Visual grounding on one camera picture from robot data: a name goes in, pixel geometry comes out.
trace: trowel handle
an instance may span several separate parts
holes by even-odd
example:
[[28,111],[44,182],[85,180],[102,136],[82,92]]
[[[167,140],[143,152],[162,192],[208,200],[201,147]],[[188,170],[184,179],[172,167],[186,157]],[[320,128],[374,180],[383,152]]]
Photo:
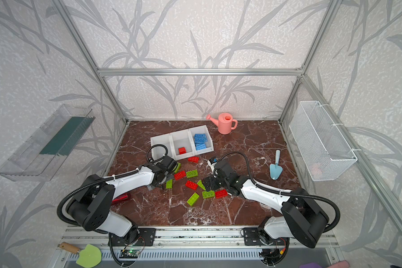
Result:
[[80,252],[80,248],[78,248],[77,246],[73,246],[72,244],[65,243],[65,242],[59,244],[59,248],[62,248],[65,251],[71,252],[73,254],[79,254],[79,252]]
[[279,159],[280,159],[280,150],[276,150],[276,164],[279,163]]

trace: pink watering can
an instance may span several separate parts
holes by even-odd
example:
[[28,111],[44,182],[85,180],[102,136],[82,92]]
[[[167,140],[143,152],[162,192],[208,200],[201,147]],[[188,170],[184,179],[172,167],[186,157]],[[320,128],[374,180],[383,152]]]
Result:
[[207,120],[211,120],[216,126],[221,134],[229,134],[231,130],[237,128],[238,121],[232,118],[229,113],[221,113],[218,119],[211,118],[207,115]]

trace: wall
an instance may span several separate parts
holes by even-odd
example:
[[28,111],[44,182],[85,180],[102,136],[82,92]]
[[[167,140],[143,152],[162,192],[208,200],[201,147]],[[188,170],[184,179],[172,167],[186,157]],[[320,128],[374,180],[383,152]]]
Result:
[[[308,75],[402,203],[402,1],[342,4]],[[300,100],[311,100],[303,87],[294,109]],[[299,154],[293,112],[284,126]],[[402,267],[402,236],[356,166],[327,182],[303,173],[311,193],[340,207],[334,233],[352,267]]]
[[[102,68],[298,68],[329,0],[65,0]],[[295,77],[109,77],[129,118],[277,119]]]
[[0,1],[0,165],[65,103],[96,119],[48,182],[0,176],[0,268],[46,267],[66,224],[55,206],[99,174],[124,122],[48,1]]

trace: wire mesh basket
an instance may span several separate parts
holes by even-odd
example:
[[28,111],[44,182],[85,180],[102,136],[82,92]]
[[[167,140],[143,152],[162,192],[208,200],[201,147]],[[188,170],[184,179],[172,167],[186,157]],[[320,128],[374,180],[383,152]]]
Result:
[[290,123],[311,179],[334,180],[358,159],[318,101],[302,101]]

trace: plastic sorting tray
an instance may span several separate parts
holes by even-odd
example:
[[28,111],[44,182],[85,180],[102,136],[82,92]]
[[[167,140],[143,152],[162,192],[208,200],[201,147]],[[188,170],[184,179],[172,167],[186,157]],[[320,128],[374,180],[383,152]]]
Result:
[[[195,134],[205,134],[207,141],[205,142],[205,149],[196,150],[194,135]],[[176,132],[171,132],[164,135],[159,135],[150,138],[150,145],[163,144],[168,149],[168,156],[174,160],[180,160],[188,157],[193,157],[195,155],[200,155],[203,153],[209,153],[214,151],[213,140],[211,139],[210,133],[208,132],[207,126],[196,126],[186,130],[180,130]],[[179,148],[185,147],[186,153],[179,154]],[[153,159],[159,159],[164,155],[164,148],[155,147],[152,149]]]
[[0,166],[0,175],[13,181],[50,181],[94,120],[91,110],[61,105]]

